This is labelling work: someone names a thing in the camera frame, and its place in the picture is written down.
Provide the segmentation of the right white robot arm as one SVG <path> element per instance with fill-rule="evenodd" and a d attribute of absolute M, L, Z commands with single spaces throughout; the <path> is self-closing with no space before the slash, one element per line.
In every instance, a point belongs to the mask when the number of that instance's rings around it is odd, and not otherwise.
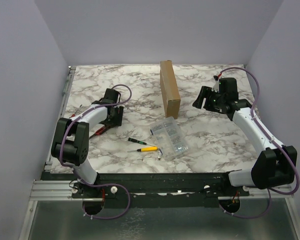
<path fill-rule="evenodd" d="M 252 104 L 239 98 L 235 78 L 220 78 L 213 87 L 202 86 L 192 105 L 226 115 L 243 131 L 258 154 L 251 169 L 231 171 L 228 178 L 220 182 L 219 189 L 224 195 L 232 195 L 241 186 L 262 190 L 295 180 L 297 150 L 274 137 L 258 118 Z"/>

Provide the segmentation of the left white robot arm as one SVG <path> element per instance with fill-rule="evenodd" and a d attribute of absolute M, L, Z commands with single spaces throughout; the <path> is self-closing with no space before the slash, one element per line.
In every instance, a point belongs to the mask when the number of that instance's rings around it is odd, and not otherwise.
<path fill-rule="evenodd" d="M 51 146 L 51 156 L 64 167 L 72 169 L 79 181 L 84 182 L 83 191 L 87 196 L 96 197 L 101 190 L 97 182 L 98 173 L 87 160 L 90 131 L 102 125 L 93 136 L 122 125 L 124 107 L 118 106 L 121 94 L 114 88 L 107 88 L 103 98 L 94 101 L 83 113 L 71 118 L 61 117 Z"/>

